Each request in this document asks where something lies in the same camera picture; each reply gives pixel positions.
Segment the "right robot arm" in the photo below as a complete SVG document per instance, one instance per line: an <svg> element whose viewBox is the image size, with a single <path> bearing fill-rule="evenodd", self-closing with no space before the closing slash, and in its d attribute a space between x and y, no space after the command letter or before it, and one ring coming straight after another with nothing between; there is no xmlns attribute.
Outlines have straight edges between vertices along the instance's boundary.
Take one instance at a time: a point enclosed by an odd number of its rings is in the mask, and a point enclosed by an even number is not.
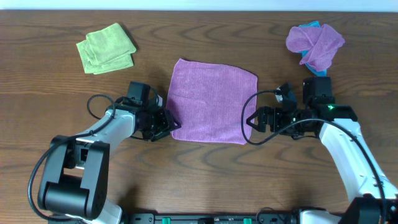
<svg viewBox="0 0 398 224"><path fill-rule="evenodd" d="M325 210L301 208L290 223L397 223L397 187L390 182L369 150L352 107L331 103L304 109L257 109L241 125L256 131L269 128L272 136L300 139L313 133L326 147L348 195L349 207L341 216Z"/></svg>

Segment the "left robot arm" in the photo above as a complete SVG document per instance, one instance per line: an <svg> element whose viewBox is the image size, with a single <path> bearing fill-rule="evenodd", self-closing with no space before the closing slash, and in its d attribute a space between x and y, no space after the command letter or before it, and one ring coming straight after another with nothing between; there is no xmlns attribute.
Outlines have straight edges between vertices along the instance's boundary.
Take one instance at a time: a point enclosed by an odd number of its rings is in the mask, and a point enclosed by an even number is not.
<svg viewBox="0 0 398 224"><path fill-rule="evenodd" d="M140 132L143 141L157 141L180 128L180 123L163 106L142 103L112 103L92 127L74 136L55 136L40 166L44 172L36 214L57 213L50 222L122 223L123 210L107 199L109 158L125 139Z"/></svg>

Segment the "purple microfiber cloth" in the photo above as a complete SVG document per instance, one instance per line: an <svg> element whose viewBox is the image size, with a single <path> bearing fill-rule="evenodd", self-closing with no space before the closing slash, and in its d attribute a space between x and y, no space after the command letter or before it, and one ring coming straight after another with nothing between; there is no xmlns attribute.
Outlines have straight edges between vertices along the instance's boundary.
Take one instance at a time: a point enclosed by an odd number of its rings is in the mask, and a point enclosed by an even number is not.
<svg viewBox="0 0 398 224"><path fill-rule="evenodd" d="M166 107L182 126L172 137L244 145L252 129L241 118L255 112L256 92L257 76L242 68L179 59Z"/></svg>

